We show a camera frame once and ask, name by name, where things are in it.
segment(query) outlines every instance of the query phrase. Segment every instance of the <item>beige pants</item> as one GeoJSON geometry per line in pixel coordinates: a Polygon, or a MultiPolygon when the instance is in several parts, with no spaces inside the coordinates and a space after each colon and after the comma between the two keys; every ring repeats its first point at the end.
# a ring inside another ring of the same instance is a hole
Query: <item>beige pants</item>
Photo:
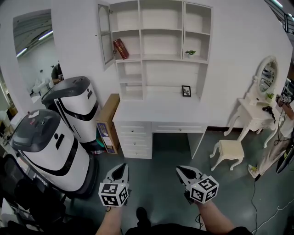
{"type": "Polygon", "coordinates": [[[290,140],[287,140],[288,138],[285,138],[280,130],[274,135],[274,137],[268,142],[267,148],[264,149],[262,160],[257,165],[257,170],[259,171],[259,174],[263,174],[266,172],[283,154],[284,150],[286,150],[290,140]],[[283,142],[277,142],[278,140],[278,132],[280,140],[286,140],[283,142]]]}

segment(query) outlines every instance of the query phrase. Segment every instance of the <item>floor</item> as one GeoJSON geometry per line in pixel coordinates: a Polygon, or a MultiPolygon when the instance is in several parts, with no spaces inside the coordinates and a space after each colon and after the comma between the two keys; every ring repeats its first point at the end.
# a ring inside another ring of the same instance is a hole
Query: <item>floor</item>
{"type": "MultiPolygon", "coordinates": [[[[249,231],[255,229],[255,210],[251,205],[254,179],[247,171],[247,164],[257,164],[262,154],[263,142],[270,132],[259,135],[249,132],[242,140],[245,159],[230,171],[232,161],[225,160],[212,172],[218,154],[209,158],[215,143],[220,139],[236,140],[240,133],[231,132],[224,137],[222,132],[207,131],[194,159],[191,159],[187,136],[184,134],[155,134],[153,137],[153,159],[128,159],[123,154],[98,155],[100,172],[97,187],[87,200],[67,201],[68,213],[85,216],[94,220],[97,226],[103,220],[105,208],[102,206],[98,188],[107,171],[126,162],[130,169],[130,189],[128,205],[124,207],[122,230],[125,233],[137,223],[136,209],[147,209],[152,224],[177,223],[184,226],[198,227],[195,218],[198,215],[196,205],[189,205],[185,197],[184,186],[180,184],[175,167],[189,165],[198,168],[207,175],[212,175],[220,184],[214,203],[236,225],[245,226],[249,231]]],[[[254,203],[258,210],[257,223],[260,225],[271,217],[277,206],[283,208],[294,198],[294,163],[281,174],[276,175],[276,165],[270,168],[257,182],[254,203]]],[[[279,211],[270,223],[263,225],[259,235],[282,234],[289,211],[294,202],[285,210],[279,211]]]]}

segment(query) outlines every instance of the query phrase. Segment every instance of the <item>stool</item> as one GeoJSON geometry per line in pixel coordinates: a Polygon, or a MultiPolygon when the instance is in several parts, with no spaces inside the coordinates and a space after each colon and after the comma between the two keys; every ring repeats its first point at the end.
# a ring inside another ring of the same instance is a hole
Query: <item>stool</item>
{"type": "Polygon", "coordinates": [[[215,144],[213,148],[213,153],[210,155],[210,158],[214,157],[216,150],[219,148],[220,156],[217,159],[217,162],[214,167],[212,167],[212,171],[216,168],[218,164],[224,159],[235,160],[238,159],[236,163],[234,163],[230,170],[232,171],[236,165],[239,165],[244,156],[244,151],[240,141],[237,140],[220,140],[215,144]]]}

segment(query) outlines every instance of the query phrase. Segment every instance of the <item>robot's black top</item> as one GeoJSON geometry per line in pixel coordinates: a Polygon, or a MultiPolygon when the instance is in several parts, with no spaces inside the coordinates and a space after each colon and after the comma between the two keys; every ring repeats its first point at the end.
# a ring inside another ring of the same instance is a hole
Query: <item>robot's black top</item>
{"type": "Polygon", "coordinates": [[[58,98],[78,96],[89,87],[90,80],[87,77],[74,77],[68,78],[52,87],[45,95],[43,95],[41,101],[42,104],[46,104],[47,101],[51,101],[58,98]]]}
{"type": "Polygon", "coordinates": [[[60,120],[55,111],[33,111],[19,123],[11,137],[10,145],[15,150],[40,152],[53,138],[60,120]]]}

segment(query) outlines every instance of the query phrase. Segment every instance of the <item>cardboard box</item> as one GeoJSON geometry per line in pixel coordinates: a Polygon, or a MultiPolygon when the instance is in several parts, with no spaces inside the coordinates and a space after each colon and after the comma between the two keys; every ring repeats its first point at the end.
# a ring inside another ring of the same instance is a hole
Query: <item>cardboard box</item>
{"type": "Polygon", "coordinates": [[[118,135],[112,122],[119,102],[119,94],[111,94],[96,120],[106,151],[112,154],[117,154],[119,148],[118,135]]]}

